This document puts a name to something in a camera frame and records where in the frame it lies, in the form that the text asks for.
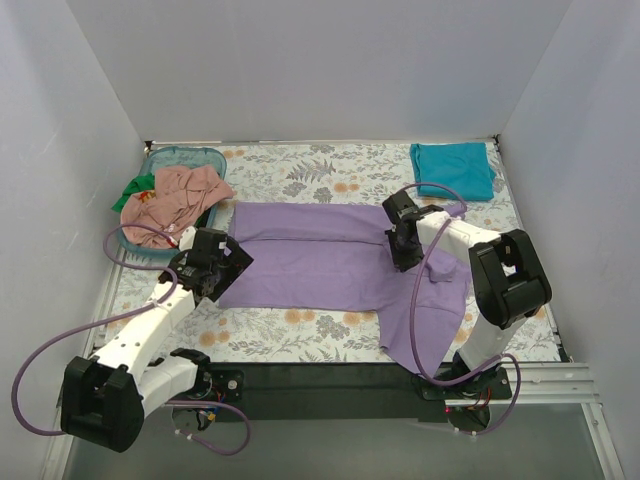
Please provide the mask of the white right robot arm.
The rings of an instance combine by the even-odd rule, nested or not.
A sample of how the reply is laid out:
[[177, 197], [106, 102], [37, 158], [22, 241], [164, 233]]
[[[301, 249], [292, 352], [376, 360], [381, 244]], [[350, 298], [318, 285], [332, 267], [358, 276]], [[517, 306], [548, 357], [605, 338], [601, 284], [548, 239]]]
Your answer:
[[388, 197], [382, 207], [391, 222], [386, 231], [393, 264], [406, 272], [424, 268], [435, 248], [469, 266], [479, 315], [475, 327], [458, 350], [453, 377], [436, 379], [423, 368], [416, 338], [416, 302], [422, 276], [418, 275], [409, 307], [409, 341], [419, 374], [429, 383], [451, 387], [464, 397], [475, 397], [489, 384], [489, 370], [503, 359], [507, 344], [530, 317], [550, 302], [552, 290], [529, 235], [514, 229], [506, 233], [476, 227], [464, 220], [463, 199], [449, 210], [419, 207], [405, 189]]

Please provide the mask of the purple t shirt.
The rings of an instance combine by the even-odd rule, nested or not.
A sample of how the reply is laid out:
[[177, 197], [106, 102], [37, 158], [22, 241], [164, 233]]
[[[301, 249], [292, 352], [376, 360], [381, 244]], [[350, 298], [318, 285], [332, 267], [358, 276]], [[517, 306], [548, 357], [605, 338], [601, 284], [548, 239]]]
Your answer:
[[229, 233], [254, 261], [219, 304], [374, 311], [381, 347], [417, 373], [409, 307], [421, 275], [416, 338], [423, 368], [434, 375], [463, 322], [470, 269], [435, 249], [424, 269], [399, 272], [385, 235], [389, 226], [379, 206], [240, 202]]

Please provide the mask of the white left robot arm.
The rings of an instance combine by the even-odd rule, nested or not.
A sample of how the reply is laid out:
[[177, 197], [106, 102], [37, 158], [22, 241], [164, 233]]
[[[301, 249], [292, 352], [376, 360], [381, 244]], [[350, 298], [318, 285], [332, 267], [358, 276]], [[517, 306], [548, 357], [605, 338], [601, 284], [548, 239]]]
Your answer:
[[230, 396], [218, 389], [206, 354], [178, 348], [160, 363], [153, 357], [202, 300], [219, 299], [252, 262], [226, 232], [196, 230], [191, 245], [162, 268], [142, 312], [91, 357], [76, 357], [67, 365], [62, 431], [124, 452], [145, 419], [169, 403], [200, 413], [208, 422], [227, 408]]

